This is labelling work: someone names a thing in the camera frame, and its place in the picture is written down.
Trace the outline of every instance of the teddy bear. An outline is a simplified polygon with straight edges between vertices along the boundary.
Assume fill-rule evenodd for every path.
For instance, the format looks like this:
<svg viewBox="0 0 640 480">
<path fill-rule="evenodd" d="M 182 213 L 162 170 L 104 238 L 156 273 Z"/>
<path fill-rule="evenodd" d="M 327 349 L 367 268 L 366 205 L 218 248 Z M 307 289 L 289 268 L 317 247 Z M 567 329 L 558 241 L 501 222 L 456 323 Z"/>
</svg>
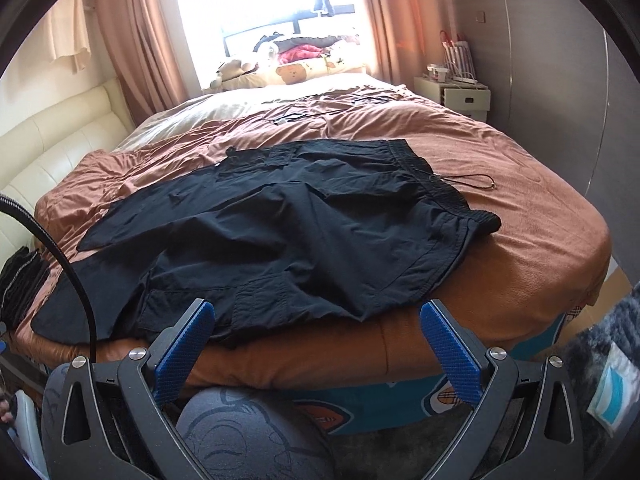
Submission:
<svg viewBox="0 0 640 480">
<path fill-rule="evenodd" d="M 276 74 L 278 74 L 287 85 L 306 81 L 306 69 L 300 63 L 281 65 L 277 67 Z"/>
<path fill-rule="evenodd" d="M 229 81 L 250 72 L 255 68 L 255 59 L 240 59 L 239 57 L 228 58 L 223 64 L 218 67 L 218 73 L 222 76 L 222 81 Z"/>
</svg>

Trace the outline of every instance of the wall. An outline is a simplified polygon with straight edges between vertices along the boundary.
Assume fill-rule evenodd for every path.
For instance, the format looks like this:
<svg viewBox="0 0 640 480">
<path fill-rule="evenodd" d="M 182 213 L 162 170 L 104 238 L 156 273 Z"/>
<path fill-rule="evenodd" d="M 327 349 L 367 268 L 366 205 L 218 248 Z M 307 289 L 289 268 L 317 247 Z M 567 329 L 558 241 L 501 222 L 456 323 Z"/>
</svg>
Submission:
<svg viewBox="0 0 640 480">
<path fill-rule="evenodd" d="M 450 0 L 488 122 L 513 137 L 604 216 L 614 257 L 640 280 L 640 84 L 578 0 Z"/>
<path fill-rule="evenodd" d="M 88 10 L 86 17 L 92 56 L 87 67 L 75 74 L 70 59 L 50 62 L 41 23 L 31 31 L 0 77 L 0 135 L 44 108 L 115 76 L 95 13 Z"/>
</svg>

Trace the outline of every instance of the window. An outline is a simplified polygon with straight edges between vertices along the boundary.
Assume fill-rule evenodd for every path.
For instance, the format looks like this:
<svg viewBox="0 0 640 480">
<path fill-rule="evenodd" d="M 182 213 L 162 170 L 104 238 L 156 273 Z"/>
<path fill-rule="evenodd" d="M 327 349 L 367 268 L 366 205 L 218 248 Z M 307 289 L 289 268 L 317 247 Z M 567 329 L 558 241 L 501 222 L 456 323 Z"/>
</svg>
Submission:
<svg viewBox="0 0 640 480">
<path fill-rule="evenodd" d="M 313 11 L 317 0 L 178 0 L 200 85 L 209 86 L 225 56 L 251 52 L 263 36 L 354 34 L 355 0 L 329 0 L 335 16 Z"/>
</svg>

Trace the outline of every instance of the metal screw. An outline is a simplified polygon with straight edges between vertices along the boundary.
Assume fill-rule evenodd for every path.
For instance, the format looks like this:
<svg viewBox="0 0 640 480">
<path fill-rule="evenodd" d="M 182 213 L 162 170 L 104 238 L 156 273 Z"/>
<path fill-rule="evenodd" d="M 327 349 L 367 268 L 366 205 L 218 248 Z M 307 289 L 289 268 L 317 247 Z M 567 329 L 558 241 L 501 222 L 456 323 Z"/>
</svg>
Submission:
<svg viewBox="0 0 640 480">
<path fill-rule="evenodd" d="M 562 368 L 562 359 L 559 358 L 557 355 L 552 355 L 549 358 L 549 364 L 555 368 Z"/>
<path fill-rule="evenodd" d="M 134 348 L 131 352 L 129 352 L 129 359 L 133 359 L 134 361 L 138 361 L 142 359 L 146 355 L 146 348 L 137 347 Z"/>
<path fill-rule="evenodd" d="M 71 365 L 73 368 L 82 368 L 86 364 L 86 357 L 83 355 L 79 355 L 73 361 L 71 361 Z"/>
<path fill-rule="evenodd" d="M 496 361 L 504 361 L 507 358 L 507 351 L 499 346 L 494 346 L 489 350 L 489 355 Z"/>
</svg>

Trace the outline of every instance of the blue gripper pad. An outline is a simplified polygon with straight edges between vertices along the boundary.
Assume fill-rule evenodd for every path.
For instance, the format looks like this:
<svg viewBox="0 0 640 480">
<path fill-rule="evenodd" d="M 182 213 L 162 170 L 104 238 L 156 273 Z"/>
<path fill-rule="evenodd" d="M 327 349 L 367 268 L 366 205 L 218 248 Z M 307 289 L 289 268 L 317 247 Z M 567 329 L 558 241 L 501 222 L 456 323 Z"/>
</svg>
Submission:
<svg viewBox="0 0 640 480">
<path fill-rule="evenodd" d="M 420 328 L 458 397 L 477 406 L 482 397 L 480 367 L 431 301 L 420 310 Z"/>
<path fill-rule="evenodd" d="M 178 398 L 193 365 L 213 333 L 215 322 L 212 304 L 203 301 L 156 367 L 156 387 L 153 392 L 156 403 L 162 405 Z"/>
</svg>

